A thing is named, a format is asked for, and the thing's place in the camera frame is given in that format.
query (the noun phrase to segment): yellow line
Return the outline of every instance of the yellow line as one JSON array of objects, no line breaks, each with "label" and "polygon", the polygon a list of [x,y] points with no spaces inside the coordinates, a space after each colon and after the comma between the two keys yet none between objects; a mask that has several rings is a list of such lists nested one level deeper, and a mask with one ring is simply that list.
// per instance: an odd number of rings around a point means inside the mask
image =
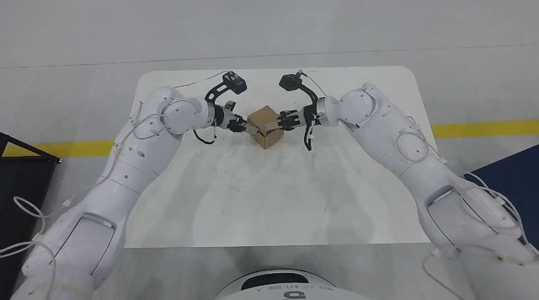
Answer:
[{"label": "yellow line", "polygon": [[[444,123],[431,127],[436,139],[539,135],[539,120]],[[108,156],[112,148],[112,140],[41,143],[34,146],[60,158]],[[28,156],[30,154],[10,144],[6,147],[3,156]]]},{"label": "yellow line", "polygon": [[539,135],[539,120],[447,123],[431,127],[439,139]]},{"label": "yellow line", "polygon": [[[33,144],[33,146],[59,158],[107,156],[112,148],[112,140],[41,143]],[[4,157],[29,156],[31,154],[31,152],[13,144],[9,144],[3,152]]]}]

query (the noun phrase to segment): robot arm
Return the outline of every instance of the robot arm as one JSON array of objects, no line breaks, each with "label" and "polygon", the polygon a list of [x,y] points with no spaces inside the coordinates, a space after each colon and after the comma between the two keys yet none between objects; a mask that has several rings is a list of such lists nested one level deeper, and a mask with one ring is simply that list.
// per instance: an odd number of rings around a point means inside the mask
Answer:
[{"label": "robot arm", "polygon": [[[301,75],[300,70],[283,76],[280,86],[305,92]],[[536,299],[536,250],[519,240],[520,224],[500,199],[450,171],[412,118],[369,83],[340,99],[309,97],[312,104],[282,112],[266,130],[307,126],[310,150],[314,126],[343,124],[371,158],[404,183],[421,227],[438,249],[460,259],[477,299]]]},{"label": "robot arm", "polygon": [[247,85],[228,72],[205,99],[186,98],[174,88],[153,91],[116,137],[93,188],[36,239],[51,249],[56,263],[46,249],[36,247],[23,266],[27,279],[13,299],[46,298],[51,275],[56,279],[49,298],[90,299],[124,247],[126,222],[133,206],[168,167],[185,132],[208,126],[257,132],[242,116],[232,113],[232,101],[225,106],[215,104],[228,89],[240,94]]}]

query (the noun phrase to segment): white tabletop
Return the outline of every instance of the white tabletop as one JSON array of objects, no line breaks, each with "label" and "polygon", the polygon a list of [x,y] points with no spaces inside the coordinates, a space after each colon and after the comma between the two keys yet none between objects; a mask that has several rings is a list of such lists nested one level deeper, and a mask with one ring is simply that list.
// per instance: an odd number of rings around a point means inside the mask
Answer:
[{"label": "white tabletop", "polygon": [[[134,109],[155,88],[178,86],[203,96],[221,70],[150,72],[136,89]],[[278,83],[297,69],[234,70],[248,90],[217,100],[237,101],[247,116],[269,104],[275,111],[309,104],[302,92]],[[414,75],[403,67],[303,68],[328,95],[340,97],[363,83],[378,86],[422,126],[435,146]],[[318,89],[305,79],[305,84]],[[262,149],[249,135],[217,130],[207,146],[188,132],[167,170],[142,194],[128,223],[126,247],[248,246],[428,242],[412,196],[374,162],[342,126],[314,129],[313,150],[303,130],[287,132]],[[201,131],[210,138],[212,130]]]}]

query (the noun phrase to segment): cardboard box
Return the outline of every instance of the cardboard box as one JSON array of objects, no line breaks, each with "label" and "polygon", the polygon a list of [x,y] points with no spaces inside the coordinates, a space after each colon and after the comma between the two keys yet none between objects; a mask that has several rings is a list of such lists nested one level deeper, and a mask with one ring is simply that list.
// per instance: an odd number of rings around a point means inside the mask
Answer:
[{"label": "cardboard box", "polygon": [[278,129],[267,132],[264,128],[266,123],[277,121],[277,117],[279,117],[279,114],[275,113],[274,110],[272,110],[268,105],[255,111],[253,114],[247,117],[247,122],[260,130],[260,134],[253,137],[254,140],[264,149],[273,146],[277,143],[277,141],[280,140],[281,137],[283,137],[283,135],[285,135],[285,131]]}]

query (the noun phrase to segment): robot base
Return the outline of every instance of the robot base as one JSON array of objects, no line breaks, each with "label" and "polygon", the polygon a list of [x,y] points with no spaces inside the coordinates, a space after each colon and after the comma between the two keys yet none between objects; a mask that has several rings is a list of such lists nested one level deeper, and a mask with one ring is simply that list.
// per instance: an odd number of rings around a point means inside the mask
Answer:
[{"label": "robot base", "polygon": [[215,300],[281,299],[369,300],[336,288],[331,282],[299,270],[270,270],[252,273],[233,281]]}]

